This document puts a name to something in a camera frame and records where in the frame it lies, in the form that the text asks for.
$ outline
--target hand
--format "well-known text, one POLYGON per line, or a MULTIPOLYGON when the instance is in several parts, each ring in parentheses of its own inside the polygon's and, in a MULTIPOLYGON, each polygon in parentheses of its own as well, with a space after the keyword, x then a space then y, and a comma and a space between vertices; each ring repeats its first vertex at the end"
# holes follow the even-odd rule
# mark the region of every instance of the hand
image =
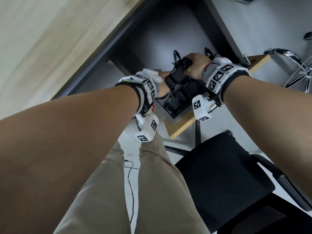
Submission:
POLYGON ((190 53, 186 57, 192 60, 193 64, 185 71, 185 74, 194 79, 202 79, 201 71, 205 66, 211 63, 211 60, 207 56, 200 53, 190 53))
POLYGON ((157 98, 161 98, 170 92, 169 87, 165 83, 165 77, 170 74, 170 71, 161 71, 158 69, 155 71, 157 71, 158 75, 163 79, 163 81, 159 84, 159 93, 157 95, 157 98))

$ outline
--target wooden desk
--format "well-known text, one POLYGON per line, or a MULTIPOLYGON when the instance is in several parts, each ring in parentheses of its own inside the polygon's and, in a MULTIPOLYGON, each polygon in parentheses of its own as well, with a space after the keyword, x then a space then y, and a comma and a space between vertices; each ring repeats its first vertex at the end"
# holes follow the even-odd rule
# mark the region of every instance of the wooden desk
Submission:
POLYGON ((143 0, 0 0, 0 119, 49 101, 143 0))
MULTIPOLYGON (((248 58, 252 62, 252 64, 248 67, 248 70, 250 73, 253 73, 270 59, 270 55, 250 56, 248 58)), ((190 110, 175 124, 171 124, 167 119, 164 120, 164 124, 166 126, 169 137, 174 139, 195 121, 196 118, 194 117, 193 110, 190 110)))

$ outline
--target khaki trousers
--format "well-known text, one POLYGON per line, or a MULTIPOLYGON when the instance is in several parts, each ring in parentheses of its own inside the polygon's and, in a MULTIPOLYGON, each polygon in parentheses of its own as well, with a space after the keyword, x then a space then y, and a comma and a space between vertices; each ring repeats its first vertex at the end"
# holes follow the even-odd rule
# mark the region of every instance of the khaki trousers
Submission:
MULTIPOLYGON (((180 171, 171 163, 156 133, 142 143, 138 173, 135 234, 210 234, 193 203, 180 171)), ((81 189, 55 234, 130 234, 124 195, 124 157, 117 141, 81 189)))

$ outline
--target forearm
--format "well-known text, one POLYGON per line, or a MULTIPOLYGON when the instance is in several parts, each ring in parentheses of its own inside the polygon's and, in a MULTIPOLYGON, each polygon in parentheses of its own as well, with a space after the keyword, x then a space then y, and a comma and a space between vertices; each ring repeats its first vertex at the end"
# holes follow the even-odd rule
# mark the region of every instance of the forearm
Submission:
POLYGON ((1 120, 0 232, 52 233, 137 108, 123 85, 1 120))
POLYGON ((312 198, 312 95, 241 76, 224 102, 259 148, 312 198))

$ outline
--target black office chair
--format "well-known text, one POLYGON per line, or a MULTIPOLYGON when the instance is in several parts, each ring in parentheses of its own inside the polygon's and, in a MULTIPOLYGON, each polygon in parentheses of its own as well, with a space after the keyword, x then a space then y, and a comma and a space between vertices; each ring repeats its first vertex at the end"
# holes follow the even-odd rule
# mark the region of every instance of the black office chair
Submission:
POLYGON ((312 218, 272 193, 275 186, 257 164, 273 173, 286 192, 306 211, 311 202, 273 163, 245 151, 230 131, 200 143, 196 122, 196 147, 185 151, 176 164, 189 187, 195 206, 211 233, 312 233, 312 218))

